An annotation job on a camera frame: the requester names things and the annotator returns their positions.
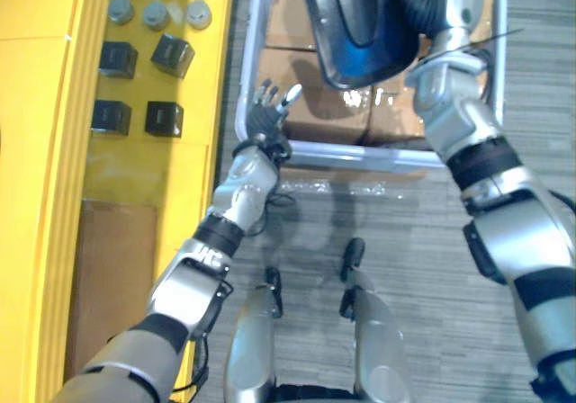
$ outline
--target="yellow shelf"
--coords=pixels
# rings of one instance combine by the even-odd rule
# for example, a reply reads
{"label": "yellow shelf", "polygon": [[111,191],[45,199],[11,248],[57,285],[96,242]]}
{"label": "yellow shelf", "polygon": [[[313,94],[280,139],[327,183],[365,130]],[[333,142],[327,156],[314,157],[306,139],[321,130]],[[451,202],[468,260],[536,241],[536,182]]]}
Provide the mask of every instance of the yellow shelf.
{"label": "yellow shelf", "polygon": [[[161,32],[140,23],[150,0],[131,1],[135,17],[118,26],[106,22],[109,0],[0,0],[5,401],[47,401],[61,387],[83,196],[158,207],[157,274],[194,231],[211,197],[231,0],[206,0],[212,23],[204,31],[175,21],[165,29],[195,50],[183,80],[151,65]],[[190,0],[160,1],[174,11]],[[129,41],[138,50],[134,79],[97,75],[104,39]],[[128,137],[90,135],[96,97],[131,106]],[[148,100],[184,108],[182,138],[144,132]]]}

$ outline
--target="black block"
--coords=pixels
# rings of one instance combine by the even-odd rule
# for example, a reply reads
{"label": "black block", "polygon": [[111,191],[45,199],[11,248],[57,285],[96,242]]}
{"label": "black block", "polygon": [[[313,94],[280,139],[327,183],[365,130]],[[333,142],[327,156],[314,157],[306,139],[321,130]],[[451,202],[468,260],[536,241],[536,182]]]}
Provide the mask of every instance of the black block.
{"label": "black block", "polygon": [[180,138],[184,109],[174,102],[148,102],[146,132],[154,136]]}
{"label": "black block", "polygon": [[186,40],[162,34],[151,60],[163,72],[184,77],[193,57],[194,50]]}
{"label": "black block", "polygon": [[96,100],[92,114],[92,130],[128,135],[131,108],[115,100]]}
{"label": "black block", "polygon": [[127,41],[105,41],[100,53],[98,71],[105,76],[132,79],[138,51]]}

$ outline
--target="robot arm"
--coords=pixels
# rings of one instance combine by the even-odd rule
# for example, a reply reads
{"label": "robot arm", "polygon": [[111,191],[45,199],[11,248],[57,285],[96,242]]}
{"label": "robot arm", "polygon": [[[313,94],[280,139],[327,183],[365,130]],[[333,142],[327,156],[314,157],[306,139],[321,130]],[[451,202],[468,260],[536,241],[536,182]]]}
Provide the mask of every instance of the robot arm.
{"label": "robot arm", "polygon": [[152,289],[147,316],[117,335],[53,400],[71,402],[168,401],[185,343],[211,332],[229,294],[224,279],[240,241],[260,219],[291,150],[281,132],[295,85],[275,107],[266,81],[247,117],[251,139],[235,151],[228,177],[213,195],[208,215],[187,239]]}
{"label": "robot arm", "polygon": [[476,76],[482,61],[466,53],[482,0],[404,0],[407,19],[433,39],[409,73],[426,138],[450,169],[472,222],[464,235],[480,273],[507,284],[520,334],[546,402],[576,396],[574,220],[523,166]]}

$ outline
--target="gray knob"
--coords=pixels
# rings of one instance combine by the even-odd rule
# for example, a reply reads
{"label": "gray knob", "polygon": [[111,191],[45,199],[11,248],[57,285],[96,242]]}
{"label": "gray knob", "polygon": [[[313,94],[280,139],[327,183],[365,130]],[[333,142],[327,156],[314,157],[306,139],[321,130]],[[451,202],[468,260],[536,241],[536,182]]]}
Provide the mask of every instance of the gray knob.
{"label": "gray knob", "polygon": [[168,10],[159,1],[148,4],[142,12],[142,21],[154,31],[166,27],[169,19]]}
{"label": "gray knob", "polygon": [[108,17],[119,25],[134,17],[134,8],[130,0],[112,0],[108,6]]}
{"label": "gray knob", "polygon": [[210,7],[204,0],[194,0],[186,8],[186,20],[196,30],[203,30],[212,22]]}

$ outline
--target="black cable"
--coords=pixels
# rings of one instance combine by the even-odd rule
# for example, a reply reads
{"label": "black cable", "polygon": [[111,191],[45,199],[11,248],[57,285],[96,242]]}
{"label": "black cable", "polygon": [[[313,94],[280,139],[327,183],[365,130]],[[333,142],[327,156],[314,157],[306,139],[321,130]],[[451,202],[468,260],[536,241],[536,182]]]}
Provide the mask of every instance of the black cable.
{"label": "black cable", "polygon": [[[225,300],[234,292],[234,286],[232,286],[229,282],[226,282],[225,280],[222,280],[221,284],[223,286],[225,286],[227,289],[227,291],[223,295],[223,299]],[[190,399],[188,400],[188,403],[190,403],[192,400],[194,400],[194,398],[198,395],[198,392],[200,392],[200,389],[202,388],[203,384],[206,382],[206,379],[207,379],[207,377],[204,377],[204,376],[207,376],[208,361],[210,360],[210,350],[208,349],[208,335],[207,334],[202,336],[202,347],[203,347],[203,351],[204,351],[204,361],[202,362],[202,367],[200,369],[198,369],[198,371],[193,375],[192,379],[187,384],[185,384],[183,387],[174,388],[172,390],[172,393],[174,394],[177,392],[189,390],[191,387],[196,385],[196,392],[190,397]]]}
{"label": "black cable", "polygon": [[268,207],[273,206],[276,208],[291,207],[296,203],[296,199],[288,193],[272,193],[266,200],[262,218],[247,234],[247,238],[257,237],[262,234],[266,229],[268,223]]}
{"label": "black cable", "polygon": [[574,214],[576,214],[576,203],[574,203],[572,199],[561,193],[555,192],[554,190],[550,190],[549,192],[554,198],[556,198],[560,202],[563,202],[564,205],[566,205],[568,208],[572,210]]}
{"label": "black cable", "polygon": [[[198,380],[206,372],[206,369],[208,368],[208,360],[210,358],[210,352],[208,350],[208,336],[202,337],[202,346],[203,346],[203,351],[204,351],[204,361],[202,362],[202,367],[200,369],[198,369],[198,371],[192,376],[192,379],[188,383],[186,383],[183,387],[174,388],[172,390],[173,393],[189,390],[191,387],[193,387],[194,385],[196,385],[198,383]],[[194,393],[194,395],[198,394],[199,390],[200,390],[200,387],[198,389],[196,389],[196,392]]]}
{"label": "black cable", "polygon": [[516,34],[516,33],[521,32],[521,31],[523,31],[523,30],[524,30],[523,28],[516,28],[515,30],[506,31],[506,32],[503,32],[503,33],[501,33],[501,34],[495,34],[495,35],[493,35],[493,36],[490,36],[488,39],[474,41],[474,42],[467,43],[467,44],[465,44],[465,45],[459,46],[458,48],[449,49],[449,50],[445,50],[445,51],[443,51],[443,52],[438,52],[437,54],[429,55],[429,56],[427,56],[427,57],[424,58],[424,61],[423,61],[422,64],[426,64],[426,63],[430,62],[431,60],[433,60],[433,59],[435,59],[435,58],[438,58],[438,57],[441,57],[441,56],[443,56],[444,54],[448,54],[448,53],[450,53],[450,52],[456,52],[456,51],[458,51],[458,50],[464,50],[464,49],[476,49],[476,48],[479,48],[480,45],[482,45],[483,43],[488,43],[489,41],[493,41],[493,40],[499,39],[500,37],[509,36],[509,35],[511,35],[511,34]]}

